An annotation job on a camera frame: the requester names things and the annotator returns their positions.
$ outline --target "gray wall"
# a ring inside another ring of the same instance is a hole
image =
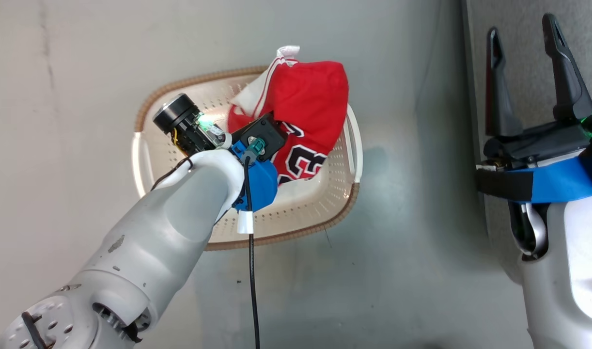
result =
[[[592,97],[592,0],[466,0],[473,71],[469,72],[475,101],[475,150],[483,148],[486,36],[496,26],[507,57],[507,87],[515,114],[524,127],[553,121],[557,102],[552,62],[544,51],[542,16],[553,13],[561,25]],[[505,270],[516,281],[518,252],[511,239],[509,212],[503,200],[486,197],[488,232]]]
[[[345,221],[256,250],[263,347],[529,348],[471,180],[462,38],[451,0],[0,0],[0,332],[137,199],[154,88],[301,44],[345,64],[365,169]],[[245,250],[203,254],[139,347],[251,348],[247,275]]]

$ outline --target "white plastic basket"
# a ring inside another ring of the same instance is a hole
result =
[[[226,129],[230,99],[258,77],[265,66],[225,71],[174,82],[145,101],[132,142],[135,185],[142,197],[155,179],[174,167],[184,155],[152,122],[154,113],[178,93],[186,93],[199,108]],[[351,210],[358,195],[362,173],[362,144],[352,108],[347,108],[343,131],[320,172],[307,181],[285,183],[274,203],[255,213],[256,243],[274,243],[329,228]],[[227,250],[248,245],[238,234],[238,214],[232,208],[215,226],[206,250]]]

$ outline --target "wire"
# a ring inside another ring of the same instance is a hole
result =
[[[44,343],[42,336],[40,336],[40,332],[35,326],[33,316],[31,316],[29,312],[23,312],[23,314],[21,314],[21,318],[23,318],[23,322],[27,327],[27,331],[29,331],[29,336],[31,337],[35,347],[37,347],[37,349],[46,349],[46,343]]]
[[[160,182],[164,181],[165,178],[167,178],[172,173],[174,173],[176,170],[178,170],[179,166],[182,166],[182,164],[185,163],[186,161],[188,161],[190,163],[190,168],[192,168],[192,161],[190,161],[190,157],[185,157],[184,159],[181,159],[181,161],[178,163],[178,165],[176,165],[174,168],[170,169],[169,172],[163,174],[159,179],[157,179],[154,182],[154,185],[152,185],[152,188],[150,189],[150,191],[156,189],[156,186],[158,186],[158,184]]]
[[[245,159],[245,194],[247,195],[247,210],[252,211],[251,183],[249,182],[249,164],[251,158]],[[249,276],[251,280],[251,305],[253,309],[253,327],[255,330],[255,349],[259,349],[259,320],[257,314],[257,296],[255,292],[255,263],[253,252],[253,234],[249,234]]]
[[[178,150],[183,153],[186,157],[188,155],[186,155],[186,152],[184,150],[182,150],[182,148],[179,147],[178,145],[178,129],[177,128],[173,128],[173,136],[171,138],[171,143],[173,143],[173,145],[176,146],[176,148],[178,148]]]

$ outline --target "blue tape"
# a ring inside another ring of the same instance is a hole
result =
[[[565,203],[592,196],[592,181],[578,157],[514,172],[533,172],[533,197],[529,203]]]

